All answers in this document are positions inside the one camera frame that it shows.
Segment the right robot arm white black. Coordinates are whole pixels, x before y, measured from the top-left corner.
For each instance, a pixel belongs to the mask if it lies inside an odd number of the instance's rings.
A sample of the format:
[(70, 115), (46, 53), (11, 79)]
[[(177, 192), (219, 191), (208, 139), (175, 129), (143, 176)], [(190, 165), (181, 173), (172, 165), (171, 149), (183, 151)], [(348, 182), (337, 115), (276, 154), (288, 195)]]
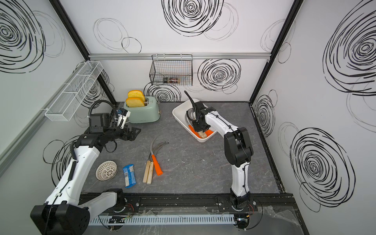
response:
[(248, 170), (253, 148), (245, 127), (237, 127), (223, 118), (216, 109), (207, 107), (203, 102), (191, 100), (192, 111), (186, 111), (187, 119), (195, 132), (216, 130), (224, 140), (224, 153), (232, 167), (232, 185), (230, 202), (236, 211), (247, 206), (251, 200), (248, 186)]

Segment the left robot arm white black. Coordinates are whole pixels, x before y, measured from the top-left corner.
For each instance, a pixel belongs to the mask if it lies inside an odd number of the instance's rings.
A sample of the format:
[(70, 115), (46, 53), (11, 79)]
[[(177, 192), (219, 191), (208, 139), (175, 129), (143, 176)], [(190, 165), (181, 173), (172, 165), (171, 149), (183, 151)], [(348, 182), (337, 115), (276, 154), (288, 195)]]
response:
[(109, 208), (125, 207), (121, 189), (102, 192), (80, 204), (82, 188), (94, 162), (108, 142), (134, 141), (140, 128), (87, 128), (70, 145), (72, 159), (58, 185), (43, 205), (34, 206), (30, 217), (43, 235), (82, 235), (89, 222)]

